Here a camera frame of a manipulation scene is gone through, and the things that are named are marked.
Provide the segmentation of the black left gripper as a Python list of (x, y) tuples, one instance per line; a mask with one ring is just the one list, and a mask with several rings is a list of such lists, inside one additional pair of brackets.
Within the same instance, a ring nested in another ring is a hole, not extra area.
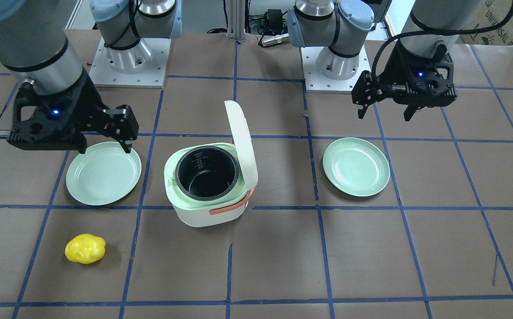
[(445, 107), (458, 97), (453, 71), (453, 62), (443, 42), (435, 45), (435, 53), (429, 58), (416, 56), (397, 43), (385, 67), (385, 89), (370, 71), (359, 75), (351, 92), (358, 118), (364, 118), (370, 105), (388, 97), (407, 105), (403, 113), (406, 122), (423, 107)]

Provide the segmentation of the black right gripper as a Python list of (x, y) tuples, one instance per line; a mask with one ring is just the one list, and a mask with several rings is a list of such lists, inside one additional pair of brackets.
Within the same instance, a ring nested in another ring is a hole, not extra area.
[(85, 154), (84, 132), (97, 132), (117, 140), (125, 153), (131, 153), (139, 133), (131, 106), (108, 109), (86, 71), (66, 90), (52, 95), (39, 95), (35, 85), (32, 78), (21, 83), (13, 103), (11, 129), (0, 130), (0, 139), (24, 151)]

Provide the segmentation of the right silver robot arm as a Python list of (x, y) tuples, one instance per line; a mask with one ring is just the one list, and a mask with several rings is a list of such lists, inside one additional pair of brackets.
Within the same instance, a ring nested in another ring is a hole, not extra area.
[[(139, 124), (130, 105), (106, 106), (52, 16), (55, 0), (0, 0), (0, 63), (20, 84), (12, 127), (0, 139), (24, 151), (78, 151), (85, 132), (97, 132), (130, 153)], [(179, 0), (93, 0), (114, 70), (142, 71), (152, 63), (145, 39), (176, 39), (183, 21)], [(377, 24), (361, 0), (297, 0), (287, 11), (295, 47), (324, 47), (336, 61), (354, 61)]]

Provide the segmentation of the green plate near right arm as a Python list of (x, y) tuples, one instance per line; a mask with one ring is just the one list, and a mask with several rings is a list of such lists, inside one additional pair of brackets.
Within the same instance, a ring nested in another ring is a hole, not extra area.
[(125, 153), (119, 143), (104, 142), (73, 159), (66, 173), (66, 187), (78, 202), (102, 206), (128, 195), (140, 176), (141, 158), (134, 149)]

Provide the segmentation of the green plate near left arm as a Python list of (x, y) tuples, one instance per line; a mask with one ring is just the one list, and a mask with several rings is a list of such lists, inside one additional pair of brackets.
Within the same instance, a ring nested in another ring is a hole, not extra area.
[(331, 184), (355, 197), (374, 196), (390, 180), (390, 165), (380, 148), (355, 137), (330, 143), (323, 154), (322, 165)]

